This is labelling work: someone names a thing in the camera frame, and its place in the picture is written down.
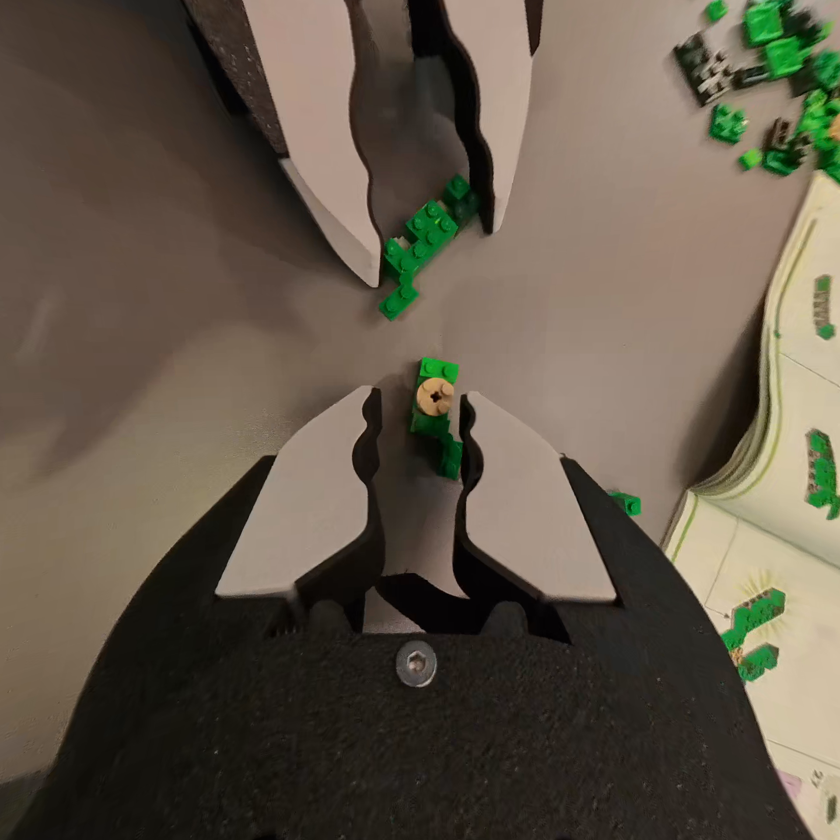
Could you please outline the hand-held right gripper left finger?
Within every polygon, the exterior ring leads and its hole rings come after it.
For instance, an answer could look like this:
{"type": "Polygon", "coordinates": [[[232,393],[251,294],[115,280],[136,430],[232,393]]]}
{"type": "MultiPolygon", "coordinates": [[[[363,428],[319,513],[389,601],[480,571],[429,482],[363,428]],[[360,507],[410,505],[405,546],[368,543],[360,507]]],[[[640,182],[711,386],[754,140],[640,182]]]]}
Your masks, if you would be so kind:
{"type": "Polygon", "coordinates": [[[363,385],[279,449],[216,585],[223,599],[279,598],[301,620],[335,602],[356,633],[381,578],[385,536],[375,496],[382,392],[363,385]]]}

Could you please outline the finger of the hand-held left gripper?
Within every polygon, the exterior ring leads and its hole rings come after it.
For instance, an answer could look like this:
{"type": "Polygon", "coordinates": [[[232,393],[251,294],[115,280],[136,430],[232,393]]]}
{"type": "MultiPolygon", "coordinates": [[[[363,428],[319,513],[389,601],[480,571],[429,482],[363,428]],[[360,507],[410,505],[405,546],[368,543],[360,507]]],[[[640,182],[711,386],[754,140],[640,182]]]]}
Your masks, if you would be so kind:
{"type": "Polygon", "coordinates": [[[487,235],[501,227],[529,114],[533,2],[408,1],[415,59],[439,58],[487,235]]]}
{"type": "Polygon", "coordinates": [[[287,152],[280,165],[333,252],[363,283],[381,281],[371,173],[354,132],[357,55],[343,1],[245,1],[287,152]]]}

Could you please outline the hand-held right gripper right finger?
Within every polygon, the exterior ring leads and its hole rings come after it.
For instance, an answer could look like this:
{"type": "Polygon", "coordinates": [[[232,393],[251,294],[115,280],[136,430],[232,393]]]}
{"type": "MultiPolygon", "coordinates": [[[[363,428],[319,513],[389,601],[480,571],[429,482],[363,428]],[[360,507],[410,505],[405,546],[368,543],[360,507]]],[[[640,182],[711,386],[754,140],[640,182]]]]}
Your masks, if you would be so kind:
{"type": "Polygon", "coordinates": [[[561,455],[477,391],[462,396],[459,421],[456,582],[484,613],[514,602],[532,635],[567,643],[559,604],[609,605],[617,595],[561,455]]]}

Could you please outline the large green brick assembly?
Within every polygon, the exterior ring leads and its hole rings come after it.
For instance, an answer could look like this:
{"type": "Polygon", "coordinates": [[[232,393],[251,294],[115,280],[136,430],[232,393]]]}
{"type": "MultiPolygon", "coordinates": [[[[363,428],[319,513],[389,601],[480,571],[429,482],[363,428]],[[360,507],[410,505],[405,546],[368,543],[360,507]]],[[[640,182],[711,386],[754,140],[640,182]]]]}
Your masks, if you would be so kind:
{"type": "Polygon", "coordinates": [[[409,217],[398,237],[386,240],[382,252],[382,276],[395,283],[379,309],[395,321],[417,299],[415,278],[460,233],[480,210],[478,193],[462,174],[455,174],[441,196],[422,205],[409,217]]]}

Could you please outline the green brick with tan round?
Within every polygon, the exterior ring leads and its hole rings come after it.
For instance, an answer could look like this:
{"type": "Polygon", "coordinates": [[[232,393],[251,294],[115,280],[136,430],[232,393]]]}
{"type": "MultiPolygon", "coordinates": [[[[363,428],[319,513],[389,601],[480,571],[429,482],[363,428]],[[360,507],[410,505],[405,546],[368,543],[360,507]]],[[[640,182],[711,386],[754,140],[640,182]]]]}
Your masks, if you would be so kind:
{"type": "Polygon", "coordinates": [[[449,413],[455,399],[459,365],[423,357],[419,362],[409,431],[444,438],[449,433],[449,413]]]}

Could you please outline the pile of green black bricks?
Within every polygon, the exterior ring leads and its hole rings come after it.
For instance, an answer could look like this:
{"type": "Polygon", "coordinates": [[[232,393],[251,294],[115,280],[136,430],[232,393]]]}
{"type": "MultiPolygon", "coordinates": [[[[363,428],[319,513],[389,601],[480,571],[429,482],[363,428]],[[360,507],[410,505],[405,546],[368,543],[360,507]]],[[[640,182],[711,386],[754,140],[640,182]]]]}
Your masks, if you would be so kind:
{"type": "Polygon", "coordinates": [[[746,112],[726,103],[726,95],[785,81],[801,100],[797,120],[775,119],[761,146],[740,154],[738,166],[744,172],[761,167],[788,176],[814,155],[815,168],[839,183],[839,54],[823,48],[833,27],[832,20],[801,2],[747,2],[741,36],[752,64],[736,66],[726,50],[714,49],[707,29],[672,49],[696,104],[711,107],[707,137],[720,144],[739,144],[749,126],[746,112]]]}

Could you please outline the brick instruction booklet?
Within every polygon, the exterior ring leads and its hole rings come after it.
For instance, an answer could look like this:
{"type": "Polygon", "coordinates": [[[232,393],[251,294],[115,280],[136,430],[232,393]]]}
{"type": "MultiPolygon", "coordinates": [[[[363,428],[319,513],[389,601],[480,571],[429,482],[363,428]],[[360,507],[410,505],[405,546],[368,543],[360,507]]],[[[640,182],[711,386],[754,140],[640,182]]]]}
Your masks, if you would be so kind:
{"type": "Polygon", "coordinates": [[[839,187],[817,172],[765,299],[755,418],[664,543],[825,839],[839,837],[838,281],[839,187]]]}

